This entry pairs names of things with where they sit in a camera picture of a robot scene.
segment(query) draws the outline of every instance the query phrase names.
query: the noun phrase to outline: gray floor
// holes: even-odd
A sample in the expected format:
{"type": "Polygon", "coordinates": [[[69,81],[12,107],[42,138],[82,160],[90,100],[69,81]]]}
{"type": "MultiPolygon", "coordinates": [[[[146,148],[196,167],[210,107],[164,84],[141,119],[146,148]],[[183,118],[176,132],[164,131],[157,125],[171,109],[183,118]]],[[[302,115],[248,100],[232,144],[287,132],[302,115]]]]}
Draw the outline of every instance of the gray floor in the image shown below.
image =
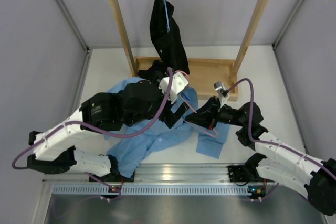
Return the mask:
{"type": "Polygon", "coordinates": [[[123,196],[107,203],[87,196],[53,195],[56,219],[49,206],[45,224],[67,223],[324,223],[323,217],[296,193],[279,187],[262,203],[244,202],[222,196],[123,196]]]}

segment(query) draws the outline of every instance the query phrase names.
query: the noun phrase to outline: black cloth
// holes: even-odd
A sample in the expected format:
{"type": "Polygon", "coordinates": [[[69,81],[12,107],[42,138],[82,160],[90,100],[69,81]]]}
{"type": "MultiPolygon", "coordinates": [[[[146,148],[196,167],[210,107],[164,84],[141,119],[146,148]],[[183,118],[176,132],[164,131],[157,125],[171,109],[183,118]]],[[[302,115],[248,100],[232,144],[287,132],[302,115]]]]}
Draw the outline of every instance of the black cloth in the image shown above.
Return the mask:
{"type": "Polygon", "coordinates": [[[154,62],[148,70],[139,70],[140,78],[150,80],[155,71],[161,71],[166,66],[174,70],[182,70],[187,74],[189,65],[184,51],[180,29],[173,19],[174,6],[166,1],[170,31],[167,32],[167,19],[163,0],[155,0],[149,30],[151,40],[162,62],[154,62]]]}

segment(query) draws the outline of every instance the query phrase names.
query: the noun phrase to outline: wooden rack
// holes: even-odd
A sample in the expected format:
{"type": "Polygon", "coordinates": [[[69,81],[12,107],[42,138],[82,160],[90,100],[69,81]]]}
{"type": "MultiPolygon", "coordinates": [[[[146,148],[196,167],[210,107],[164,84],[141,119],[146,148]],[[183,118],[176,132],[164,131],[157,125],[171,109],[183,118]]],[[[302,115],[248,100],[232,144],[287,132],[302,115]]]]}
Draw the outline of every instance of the wooden rack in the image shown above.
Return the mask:
{"type": "MultiPolygon", "coordinates": [[[[257,29],[258,23],[264,12],[268,0],[258,0],[253,11],[250,23],[245,32],[243,42],[240,46],[236,60],[218,60],[218,59],[193,59],[188,58],[190,69],[190,85],[193,86],[198,98],[207,100],[210,96],[216,95],[213,84],[220,80],[227,85],[232,86],[237,81],[237,73],[240,65],[243,62],[244,56],[251,43],[253,35],[257,29]]],[[[127,32],[122,18],[118,0],[109,0],[114,18],[118,25],[118,30],[121,37],[121,42],[125,50],[128,64],[130,66],[132,76],[137,76],[139,69],[148,69],[152,62],[157,57],[133,57],[130,42],[127,37],[127,32]]],[[[230,93],[230,100],[236,101],[238,99],[238,88],[236,87],[230,93]]]]}

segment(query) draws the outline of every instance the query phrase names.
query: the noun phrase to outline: blue hanger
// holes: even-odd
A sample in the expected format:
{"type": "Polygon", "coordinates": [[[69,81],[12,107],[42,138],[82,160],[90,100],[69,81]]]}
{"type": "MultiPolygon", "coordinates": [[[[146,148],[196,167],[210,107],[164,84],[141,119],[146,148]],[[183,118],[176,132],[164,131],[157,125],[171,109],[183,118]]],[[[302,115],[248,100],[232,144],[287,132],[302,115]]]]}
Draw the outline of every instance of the blue hanger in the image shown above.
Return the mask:
{"type": "Polygon", "coordinates": [[[167,10],[167,3],[166,0],[163,0],[163,4],[164,4],[164,8],[166,10],[166,18],[167,18],[167,32],[170,31],[170,27],[169,27],[169,19],[168,19],[168,10],[167,10]]]}

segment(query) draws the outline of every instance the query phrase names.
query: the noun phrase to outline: wooden rod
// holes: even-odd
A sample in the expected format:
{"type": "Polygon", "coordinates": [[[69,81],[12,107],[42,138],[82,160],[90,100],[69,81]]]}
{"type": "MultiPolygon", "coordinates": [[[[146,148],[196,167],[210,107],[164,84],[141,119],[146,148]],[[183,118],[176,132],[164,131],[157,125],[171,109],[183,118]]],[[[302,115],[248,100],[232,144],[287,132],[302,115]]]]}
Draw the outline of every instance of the wooden rod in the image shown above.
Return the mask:
{"type": "Polygon", "coordinates": [[[110,3],[110,6],[111,6],[111,9],[113,11],[114,18],[116,20],[115,22],[117,23],[117,26],[118,26],[122,46],[124,47],[127,62],[130,66],[131,74],[132,74],[133,77],[135,77],[135,76],[137,76],[137,72],[138,72],[137,71],[137,66],[134,62],[134,57],[133,57],[133,53],[132,53],[132,50],[131,50],[130,42],[128,40],[128,36],[127,36],[126,28],[125,28],[125,23],[124,23],[124,20],[122,18],[119,2],[118,2],[118,0],[109,0],[109,3],[110,3]]]}
{"type": "Polygon", "coordinates": [[[230,81],[234,82],[235,77],[237,76],[238,70],[240,68],[240,65],[243,62],[243,59],[245,57],[246,51],[248,49],[248,46],[251,43],[251,40],[253,38],[253,35],[257,29],[258,23],[260,21],[260,18],[265,10],[266,4],[268,0],[258,0],[256,7],[253,11],[252,18],[250,20],[250,23],[248,24],[247,30],[245,32],[245,36],[242,42],[242,45],[240,46],[235,64],[233,65],[231,72],[230,72],[230,81]]]}

